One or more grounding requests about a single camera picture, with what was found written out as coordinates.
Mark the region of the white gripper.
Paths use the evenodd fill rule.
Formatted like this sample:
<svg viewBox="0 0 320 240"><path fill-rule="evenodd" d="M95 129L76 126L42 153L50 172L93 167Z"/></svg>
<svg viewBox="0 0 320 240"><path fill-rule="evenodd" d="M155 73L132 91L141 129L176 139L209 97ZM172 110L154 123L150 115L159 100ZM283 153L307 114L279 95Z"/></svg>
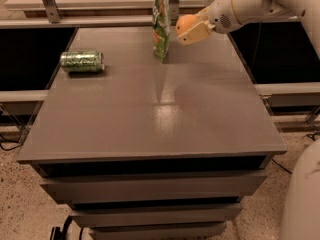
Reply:
<svg viewBox="0 0 320 240"><path fill-rule="evenodd" d="M214 0L209 7L200 10L196 17L202 20L185 27L178 24L176 27L178 42L181 45L190 45L208 39L213 31L226 34L238 30L242 24L237 19L233 0Z"/></svg>

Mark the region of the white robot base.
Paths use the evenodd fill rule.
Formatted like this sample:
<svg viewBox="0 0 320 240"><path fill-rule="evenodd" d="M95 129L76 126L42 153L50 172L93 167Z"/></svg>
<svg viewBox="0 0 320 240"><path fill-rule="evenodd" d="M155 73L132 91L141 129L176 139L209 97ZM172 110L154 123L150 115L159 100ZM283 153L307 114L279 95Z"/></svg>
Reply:
<svg viewBox="0 0 320 240"><path fill-rule="evenodd" d="M302 152L293 169L279 240L320 240L320 140Z"/></svg>

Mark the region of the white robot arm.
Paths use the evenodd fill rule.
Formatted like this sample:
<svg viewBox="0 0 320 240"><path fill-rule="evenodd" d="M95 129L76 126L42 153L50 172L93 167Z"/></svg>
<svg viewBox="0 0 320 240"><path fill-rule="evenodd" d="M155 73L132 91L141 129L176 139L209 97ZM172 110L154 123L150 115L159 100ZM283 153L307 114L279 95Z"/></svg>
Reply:
<svg viewBox="0 0 320 240"><path fill-rule="evenodd" d="M190 45L208 39L212 32L227 34L287 14L298 18L320 57L320 0L213 0L196 14L182 16L175 29L178 42Z"/></svg>

